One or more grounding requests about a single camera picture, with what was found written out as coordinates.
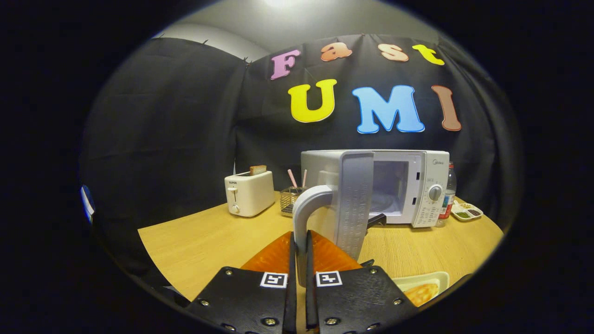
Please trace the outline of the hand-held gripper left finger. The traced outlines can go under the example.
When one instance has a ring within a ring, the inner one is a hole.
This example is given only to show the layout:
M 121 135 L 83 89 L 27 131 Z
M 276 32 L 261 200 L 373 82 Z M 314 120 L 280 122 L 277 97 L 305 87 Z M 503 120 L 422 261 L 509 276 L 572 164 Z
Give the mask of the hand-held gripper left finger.
M 186 310 L 228 334 L 294 334 L 296 291 L 289 231 L 240 268 L 222 267 Z

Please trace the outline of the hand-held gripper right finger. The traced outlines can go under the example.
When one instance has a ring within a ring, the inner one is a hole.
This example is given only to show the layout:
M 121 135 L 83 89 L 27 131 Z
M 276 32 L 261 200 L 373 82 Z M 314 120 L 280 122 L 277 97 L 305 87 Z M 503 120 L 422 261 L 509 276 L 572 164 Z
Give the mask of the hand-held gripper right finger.
M 306 237 L 306 328 L 315 334 L 381 334 L 418 314 L 379 266 L 315 271 L 313 234 Z

